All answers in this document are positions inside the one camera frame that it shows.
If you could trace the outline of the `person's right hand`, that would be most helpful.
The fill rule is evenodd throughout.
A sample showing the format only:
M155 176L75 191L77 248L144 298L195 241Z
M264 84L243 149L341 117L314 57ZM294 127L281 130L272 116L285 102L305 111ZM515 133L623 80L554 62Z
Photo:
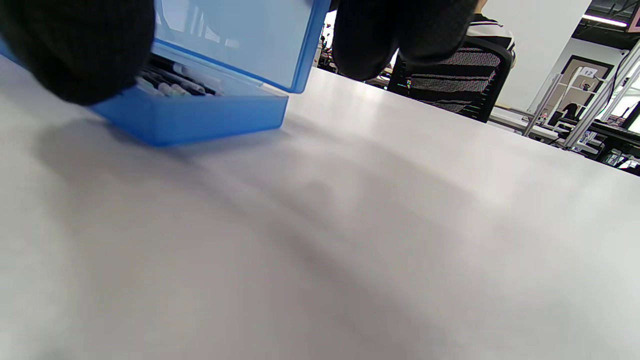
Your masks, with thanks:
M463 43L477 0L333 0L333 60L356 81L377 76L398 51L411 63L448 59ZM91 106L134 86L154 40L153 0L3 0L1 38L41 86Z

